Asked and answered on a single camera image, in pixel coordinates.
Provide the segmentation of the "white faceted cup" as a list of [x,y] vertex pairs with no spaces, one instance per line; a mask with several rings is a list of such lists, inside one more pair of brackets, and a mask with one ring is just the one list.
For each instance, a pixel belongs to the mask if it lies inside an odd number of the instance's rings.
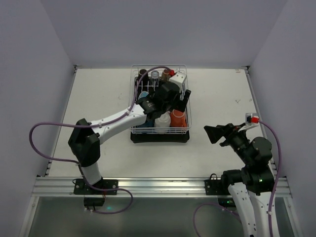
[[170,127],[171,117],[168,112],[162,114],[159,118],[155,119],[154,126],[157,128]]

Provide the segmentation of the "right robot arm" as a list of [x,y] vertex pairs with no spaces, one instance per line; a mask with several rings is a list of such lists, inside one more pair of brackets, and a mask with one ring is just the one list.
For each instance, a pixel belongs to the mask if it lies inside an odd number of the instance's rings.
[[272,145],[264,137],[249,140],[245,124],[205,126],[204,130],[212,144],[221,138],[220,146],[230,146],[243,161],[240,170],[227,170],[221,176],[236,205],[246,237],[277,237],[279,230],[275,210],[276,184],[269,167]]

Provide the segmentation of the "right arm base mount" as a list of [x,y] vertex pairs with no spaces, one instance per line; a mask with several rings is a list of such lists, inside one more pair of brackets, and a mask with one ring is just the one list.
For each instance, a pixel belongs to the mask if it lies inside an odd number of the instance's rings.
[[211,174],[210,177],[204,180],[204,188],[206,195],[217,195],[217,196],[228,196],[229,185],[234,185],[239,182],[239,179],[229,174],[222,174],[218,177],[215,173]]

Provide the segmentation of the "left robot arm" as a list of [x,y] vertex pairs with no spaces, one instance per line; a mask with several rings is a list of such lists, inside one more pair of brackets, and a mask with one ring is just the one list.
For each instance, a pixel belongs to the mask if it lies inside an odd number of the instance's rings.
[[183,92],[177,84],[166,82],[145,97],[134,97],[130,107],[113,116],[91,122],[84,118],[79,120],[68,145],[79,162],[86,184],[98,191],[103,188],[97,161],[104,142],[129,128],[148,122],[154,124],[158,133],[165,133],[171,126],[171,112],[184,112],[190,94],[190,90]]

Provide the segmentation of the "dark blue mug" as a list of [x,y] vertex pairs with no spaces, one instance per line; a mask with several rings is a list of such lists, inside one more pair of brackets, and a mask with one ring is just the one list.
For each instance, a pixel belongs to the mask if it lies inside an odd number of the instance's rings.
[[137,125],[135,126],[136,128],[139,129],[149,129],[149,128],[153,128],[154,127],[154,120],[147,120],[145,123],[141,124],[141,125]]

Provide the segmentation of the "orange cup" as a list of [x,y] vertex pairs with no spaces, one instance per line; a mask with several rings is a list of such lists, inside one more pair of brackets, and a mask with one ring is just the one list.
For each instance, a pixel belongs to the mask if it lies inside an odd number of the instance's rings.
[[185,112],[181,112],[179,110],[173,110],[170,113],[170,118],[171,118],[171,122],[170,122],[171,127],[180,127],[180,128],[187,127]]

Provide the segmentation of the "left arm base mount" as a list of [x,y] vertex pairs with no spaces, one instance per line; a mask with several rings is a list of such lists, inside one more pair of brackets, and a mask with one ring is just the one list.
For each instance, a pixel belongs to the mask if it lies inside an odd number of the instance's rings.
[[116,195],[118,188],[118,180],[115,179],[102,179],[92,185],[93,188],[88,186],[82,178],[74,179],[73,184],[75,195]]

